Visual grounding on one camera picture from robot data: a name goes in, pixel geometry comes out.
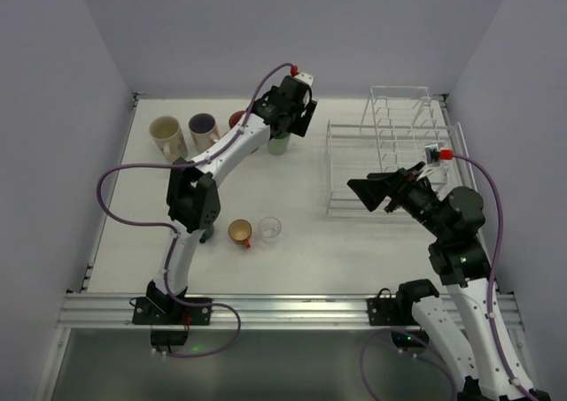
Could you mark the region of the cream floral mug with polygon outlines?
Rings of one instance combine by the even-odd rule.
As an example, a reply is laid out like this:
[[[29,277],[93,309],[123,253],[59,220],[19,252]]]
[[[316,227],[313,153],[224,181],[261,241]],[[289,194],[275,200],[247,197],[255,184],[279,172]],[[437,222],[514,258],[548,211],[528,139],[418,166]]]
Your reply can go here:
[[[187,145],[180,122],[172,116],[161,116],[149,126],[149,134],[164,158],[174,163],[178,158],[186,158]]]

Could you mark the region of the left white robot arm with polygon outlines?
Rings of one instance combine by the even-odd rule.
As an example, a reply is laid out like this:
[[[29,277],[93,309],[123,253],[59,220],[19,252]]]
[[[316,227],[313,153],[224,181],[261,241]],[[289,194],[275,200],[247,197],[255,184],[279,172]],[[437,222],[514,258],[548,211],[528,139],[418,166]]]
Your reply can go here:
[[[185,306],[188,273],[202,235],[221,212],[218,188],[254,150],[284,132],[303,136],[314,115],[314,77],[293,70],[278,86],[254,95],[245,115],[190,162],[174,163],[167,187],[171,246],[145,298],[163,315]]]

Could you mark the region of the clear glass tumbler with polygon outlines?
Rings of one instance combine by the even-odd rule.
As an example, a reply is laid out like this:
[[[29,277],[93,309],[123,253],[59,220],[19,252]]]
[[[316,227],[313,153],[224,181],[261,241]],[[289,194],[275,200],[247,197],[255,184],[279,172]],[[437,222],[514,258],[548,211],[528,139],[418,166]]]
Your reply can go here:
[[[278,240],[282,228],[283,225],[278,218],[272,216],[265,217],[259,223],[260,239],[264,243],[274,243]]]

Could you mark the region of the pink mug with logo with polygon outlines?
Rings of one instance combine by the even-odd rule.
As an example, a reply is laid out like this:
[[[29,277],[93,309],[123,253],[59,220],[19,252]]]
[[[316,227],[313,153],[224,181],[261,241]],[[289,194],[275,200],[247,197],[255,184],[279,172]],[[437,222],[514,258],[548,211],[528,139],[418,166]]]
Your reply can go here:
[[[243,118],[244,115],[245,115],[245,111],[234,112],[229,117],[229,128],[232,129],[233,127],[235,127],[238,124],[238,122]]]

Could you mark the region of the dark blue glazed mug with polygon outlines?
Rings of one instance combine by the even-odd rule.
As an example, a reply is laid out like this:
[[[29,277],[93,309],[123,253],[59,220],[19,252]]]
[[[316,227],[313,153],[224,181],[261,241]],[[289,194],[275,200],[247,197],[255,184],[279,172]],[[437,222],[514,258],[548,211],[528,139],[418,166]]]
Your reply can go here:
[[[209,239],[214,236],[215,227],[214,225],[210,226],[207,230],[204,231],[202,236],[199,238],[200,243],[206,243]]]

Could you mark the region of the mint green cup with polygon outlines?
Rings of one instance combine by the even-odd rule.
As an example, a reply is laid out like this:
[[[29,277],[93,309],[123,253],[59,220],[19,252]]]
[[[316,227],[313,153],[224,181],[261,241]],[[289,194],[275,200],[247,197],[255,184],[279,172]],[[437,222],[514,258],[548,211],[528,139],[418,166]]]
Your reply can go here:
[[[267,142],[268,153],[273,156],[282,156],[288,148],[291,135],[282,133],[278,137],[273,137]]]

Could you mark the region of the pale pink glossy mug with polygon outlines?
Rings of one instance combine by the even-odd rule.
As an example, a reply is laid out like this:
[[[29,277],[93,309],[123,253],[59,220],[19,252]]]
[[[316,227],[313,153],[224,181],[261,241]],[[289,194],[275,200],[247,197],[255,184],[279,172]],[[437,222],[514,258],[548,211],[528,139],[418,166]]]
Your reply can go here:
[[[189,130],[196,151],[202,153],[220,140],[215,118],[208,113],[198,113],[190,118]]]

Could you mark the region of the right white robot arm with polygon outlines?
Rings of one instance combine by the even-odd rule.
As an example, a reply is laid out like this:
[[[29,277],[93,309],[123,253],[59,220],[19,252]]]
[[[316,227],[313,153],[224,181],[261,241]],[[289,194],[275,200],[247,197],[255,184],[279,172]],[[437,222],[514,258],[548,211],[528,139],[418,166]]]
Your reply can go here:
[[[372,176],[368,209],[389,202],[387,212],[406,211],[435,237],[432,268],[453,300],[463,327],[444,311],[439,292],[426,279],[399,286],[398,312],[428,335],[448,368],[457,400],[548,400],[524,370],[496,298],[493,261],[480,242],[484,200],[456,187],[444,198],[424,177],[424,164]]]

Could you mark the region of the orange ceramic mug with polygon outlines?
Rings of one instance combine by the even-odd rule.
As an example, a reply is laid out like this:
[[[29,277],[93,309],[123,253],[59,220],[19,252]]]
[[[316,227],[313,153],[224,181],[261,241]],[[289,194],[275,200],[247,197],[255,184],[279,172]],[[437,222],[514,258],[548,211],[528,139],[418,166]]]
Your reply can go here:
[[[241,244],[246,249],[251,247],[252,225],[248,220],[238,219],[232,221],[229,224],[228,234],[234,243]]]

